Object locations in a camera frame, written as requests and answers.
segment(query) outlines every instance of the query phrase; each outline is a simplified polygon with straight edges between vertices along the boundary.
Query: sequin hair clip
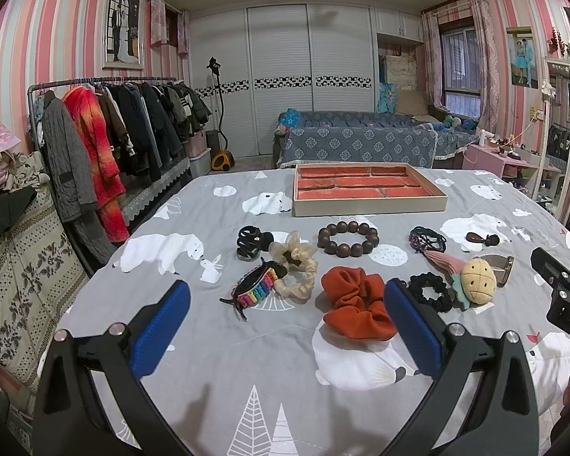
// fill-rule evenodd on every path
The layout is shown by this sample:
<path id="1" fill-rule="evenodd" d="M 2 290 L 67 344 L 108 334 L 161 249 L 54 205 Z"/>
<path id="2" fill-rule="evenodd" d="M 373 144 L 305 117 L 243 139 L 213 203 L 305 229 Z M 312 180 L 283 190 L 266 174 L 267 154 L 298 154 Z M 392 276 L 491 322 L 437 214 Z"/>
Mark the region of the sequin hair clip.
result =
<path id="1" fill-rule="evenodd" d="M 229 300 L 220 298 L 219 301 L 234 306 L 244 321 L 247 321 L 243 310 L 263 301 L 275 287 L 275 282 L 287 275 L 285 266 L 274 262 L 266 262 L 262 258 L 262 264 L 245 274 L 232 290 Z"/>

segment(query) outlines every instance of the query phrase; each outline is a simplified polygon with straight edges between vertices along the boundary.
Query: pink curtain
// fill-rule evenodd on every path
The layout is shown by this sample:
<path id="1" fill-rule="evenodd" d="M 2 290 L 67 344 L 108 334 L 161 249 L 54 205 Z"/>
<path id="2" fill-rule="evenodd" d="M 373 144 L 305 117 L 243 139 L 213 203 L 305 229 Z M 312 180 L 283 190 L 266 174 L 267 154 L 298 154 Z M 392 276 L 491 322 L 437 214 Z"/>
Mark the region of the pink curtain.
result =
<path id="1" fill-rule="evenodd" d="M 423 36 L 426 49 L 427 64 L 427 96 L 436 108 L 444 108 L 441 104 L 443 92 L 443 68 L 441 64 L 441 38 L 437 17 L 432 13 L 423 13 Z"/>
<path id="2" fill-rule="evenodd" d="M 190 12 L 184 10 L 177 16 L 177 52 L 180 55 L 188 54 L 188 40 L 190 38 Z"/>
<path id="3" fill-rule="evenodd" d="M 499 63 L 488 0 L 470 0 L 481 70 L 481 114 L 478 129 L 495 132 L 499 120 Z"/>
<path id="4" fill-rule="evenodd" d="M 167 15 L 165 0 L 150 0 L 150 46 L 160 46 L 167 43 Z"/>

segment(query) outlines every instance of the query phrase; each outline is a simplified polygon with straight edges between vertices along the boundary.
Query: wardrobe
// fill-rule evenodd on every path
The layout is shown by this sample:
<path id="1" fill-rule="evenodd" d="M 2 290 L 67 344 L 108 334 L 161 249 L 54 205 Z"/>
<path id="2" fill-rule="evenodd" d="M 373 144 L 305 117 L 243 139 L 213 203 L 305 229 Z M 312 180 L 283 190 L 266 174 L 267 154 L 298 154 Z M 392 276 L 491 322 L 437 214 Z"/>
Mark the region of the wardrobe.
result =
<path id="1" fill-rule="evenodd" d="M 214 113 L 206 128 L 217 129 L 211 57 L 221 64 L 222 129 L 235 157 L 271 154 L 287 108 L 374 111 L 367 6 L 257 6 L 191 19 L 190 81 Z"/>

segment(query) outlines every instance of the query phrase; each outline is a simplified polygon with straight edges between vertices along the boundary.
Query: open box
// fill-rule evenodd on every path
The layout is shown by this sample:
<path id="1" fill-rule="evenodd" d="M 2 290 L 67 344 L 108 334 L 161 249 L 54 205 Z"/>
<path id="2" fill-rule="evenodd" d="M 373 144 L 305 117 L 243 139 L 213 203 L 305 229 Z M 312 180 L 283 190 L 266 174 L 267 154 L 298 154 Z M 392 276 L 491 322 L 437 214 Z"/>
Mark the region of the open box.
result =
<path id="1" fill-rule="evenodd" d="M 447 195 L 406 163 L 316 163 L 295 168 L 293 216 L 445 211 Z"/>

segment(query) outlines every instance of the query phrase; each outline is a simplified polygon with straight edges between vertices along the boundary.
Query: blue patterned sofa cover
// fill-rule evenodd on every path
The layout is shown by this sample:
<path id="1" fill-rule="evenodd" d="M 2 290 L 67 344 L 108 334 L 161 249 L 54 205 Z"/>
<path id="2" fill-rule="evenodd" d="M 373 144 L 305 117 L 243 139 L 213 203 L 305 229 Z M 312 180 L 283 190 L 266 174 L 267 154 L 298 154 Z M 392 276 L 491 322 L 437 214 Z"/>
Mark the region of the blue patterned sofa cover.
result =
<path id="1" fill-rule="evenodd" d="M 281 168 L 313 162 L 401 162 L 430 168 L 476 143 L 473 133 L 432 130 L 412 117 L 391 113 L 301 112 L 286 134 Z"/>

